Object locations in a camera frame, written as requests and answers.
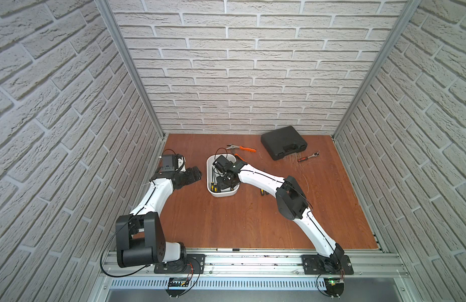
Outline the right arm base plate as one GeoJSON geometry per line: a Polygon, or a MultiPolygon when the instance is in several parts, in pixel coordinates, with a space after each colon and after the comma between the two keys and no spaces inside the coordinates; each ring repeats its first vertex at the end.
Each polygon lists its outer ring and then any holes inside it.
{"type": "Polygon", "coordinates": [[[353,264],[347,255],[336,256],[301,255],[302,267],[306,275],[354,275],[353,264]]]}

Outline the white plastic storage box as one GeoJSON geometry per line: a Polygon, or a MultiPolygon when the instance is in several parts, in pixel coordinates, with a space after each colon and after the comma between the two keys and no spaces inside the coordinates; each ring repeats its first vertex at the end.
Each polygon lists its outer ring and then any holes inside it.
{"type": "Polygon", "coordinates": [[[214,162],[220,157],[220,154],[210,156],[206,162],[207,172],[207,189],[209,193],[216,198],[224,198],[233,196],[238,192],[240,184],[234,187],[227,187],[226,189],[220,189],[220,185],[217,182],[217,178],[220,177],[219,171],[215,168],[214,162]]]}

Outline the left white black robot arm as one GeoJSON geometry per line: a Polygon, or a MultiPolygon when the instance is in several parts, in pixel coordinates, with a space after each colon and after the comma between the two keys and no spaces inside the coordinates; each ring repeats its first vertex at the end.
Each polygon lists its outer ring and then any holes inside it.
{"type": "Polygon", "coordinates": [[[161,165],[149,180],[141,202],[128,215],[117,218],[115,239],[117,263],[121,268],[184,262],[186,249],[179,242],[168,242],[160,214],[174,191],[200,181],[197,167],[185,167],[181,154],[161,157],[161,165]]]}

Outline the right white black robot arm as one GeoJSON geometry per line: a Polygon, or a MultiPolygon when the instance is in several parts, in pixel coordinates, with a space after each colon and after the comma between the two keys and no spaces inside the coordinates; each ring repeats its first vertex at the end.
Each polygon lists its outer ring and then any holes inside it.
{"type": "Polygon", "coordinates": [[[244,183],[274,196],[280,214],[295,222],[314,245],[320,268],[331,274],[342,270],[344,250],[315,219],[312,206],[294,177],[273,176],[240,159],[232,162],[225,156],[215,159],[212,166],[213,171],[219,173],[217,182],[221,190],[244,183]]]}

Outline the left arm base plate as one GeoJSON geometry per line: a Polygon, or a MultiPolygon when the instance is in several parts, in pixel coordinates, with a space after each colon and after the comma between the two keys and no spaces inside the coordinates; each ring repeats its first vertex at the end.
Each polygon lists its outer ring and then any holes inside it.
{"type": "Polygon", "coordinates": [[[205,254],[188,254],[184,259],[156,264],[155,274],[203,274],[205,254]]]}

